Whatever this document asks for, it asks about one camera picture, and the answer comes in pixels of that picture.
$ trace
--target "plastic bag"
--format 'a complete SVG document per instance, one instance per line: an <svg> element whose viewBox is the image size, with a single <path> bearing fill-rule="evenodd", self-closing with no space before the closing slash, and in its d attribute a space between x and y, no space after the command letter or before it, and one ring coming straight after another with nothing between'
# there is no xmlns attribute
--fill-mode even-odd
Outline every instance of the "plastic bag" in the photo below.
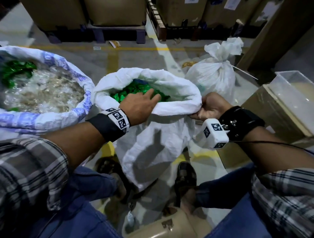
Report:
<svg viewBox="0 0 314 238"><path fill-rule="evenodd" d="M58 66L71 72L78 84L84 88L84 99L69 112L43 114L6 111L0 108L0 128L20 134L42 134L74 125L85 118L92 103L91 91L95 87L92 80L64 57L38 50L17 46L0 47L0 66L12 59L37 60L48 66Z"/></svg>
<svg viewBox="0 0 314 238"><path fill-rule="evenodd" d="M123 172L142 191L191 140L195 122L187 115L200 109L202 99L194 84L168 71L122 68L100 80L92 92L92 102L102 110L118 107L119 103L110 94L122 90L136 78L170 96L169 102L156 105L147 122L130 127L126 135L113 143Z"/></svg>
<svg viewBox="0 0 314 238"><path fill-rule="evenodd" d="M187 72L185 78L194 83L202 96L217 92L229 103L234 100L235 73L227 60L231 55L242 53L243 41L241 38L228 38L219 43L205 45L204 49L211 58L194 64Z"/></svg>

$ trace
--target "plastic wrappers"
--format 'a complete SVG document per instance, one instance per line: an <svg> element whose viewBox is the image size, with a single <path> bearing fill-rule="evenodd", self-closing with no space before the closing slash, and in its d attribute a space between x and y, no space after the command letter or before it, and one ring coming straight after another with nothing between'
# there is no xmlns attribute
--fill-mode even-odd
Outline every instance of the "plastic wrappers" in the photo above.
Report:
<svg viewBox="0 0 314 238"><path fill-rule="evenodd" d="M84 98L84 89L63 68L15 61L6 63L2 73L4 109L8 111L68 112Z"/></svg>
<svg viewBox="0 0 314 238"><path fill-rule="evenodd" d="M126 86L124 89L122 89L120 92L116 94L111 94L110 96L114 98L117 102L121 103L122 100L130 93L136 94L138 92L143 92L145 94L148 90L150 90L152 87L149 86L149 84L145 81L142 81L140 79L134 79L132 83L130 83L128 86ZM154 89L154 95L160 94L161 100L160 102L166 102L170 96L166 96L161 91Z"/></svg>

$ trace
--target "shirt sleeve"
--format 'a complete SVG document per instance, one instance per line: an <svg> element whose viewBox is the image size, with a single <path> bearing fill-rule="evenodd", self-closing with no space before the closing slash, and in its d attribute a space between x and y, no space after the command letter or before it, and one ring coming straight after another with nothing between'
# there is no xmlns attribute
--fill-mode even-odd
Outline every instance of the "shirt sleeve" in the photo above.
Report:
<svg viewBox="0 0 314 238"><path fill-rule="evenodd" d="M314 234L314 169L298 168L252 178L252 194L285 237Z"/></svg>
<svg viewBox="0 0 314 238"><path fill-rule="evenodd" d="M0 142L0 231L26 217L29 207L47 191L47 209L60 209L61 189L68 180L65 153L42 138Z"/></svg>

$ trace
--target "clear plastic wrapper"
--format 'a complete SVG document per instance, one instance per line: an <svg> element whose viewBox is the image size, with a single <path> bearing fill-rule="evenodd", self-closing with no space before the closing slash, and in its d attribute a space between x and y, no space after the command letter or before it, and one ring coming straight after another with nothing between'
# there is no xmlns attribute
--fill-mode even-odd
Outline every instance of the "clear plastic wrapper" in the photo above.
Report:
<svg viewBox="0 0 314 238"><path fill-rule="evenodd" d="M84 98L84 89L69 71L35 62L32 77L16 75L15 86L5 89L4 109L33 113L68 112Z"/></svg>

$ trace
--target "wristwatch strap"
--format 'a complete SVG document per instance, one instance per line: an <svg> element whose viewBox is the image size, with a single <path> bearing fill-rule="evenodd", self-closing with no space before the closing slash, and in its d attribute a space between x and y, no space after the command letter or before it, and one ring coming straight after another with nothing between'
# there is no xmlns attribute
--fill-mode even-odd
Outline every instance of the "wristwatch strap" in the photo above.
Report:
<svg viewBox="0 0 314 238"><path fill-rule="evenodd" d="M254 128L265 126L263 119L253 112L240 106L235 106L227 110L220 118L219 122L224 130L229 130L230 141L241 141Z"/></svg>
<svg viewBox="0 0 314 238"><path fill-rule="evenodd" d="M129 119L120 108L109 108L87 121L100 132L106 142L116 141L130 128Z"/></svg>

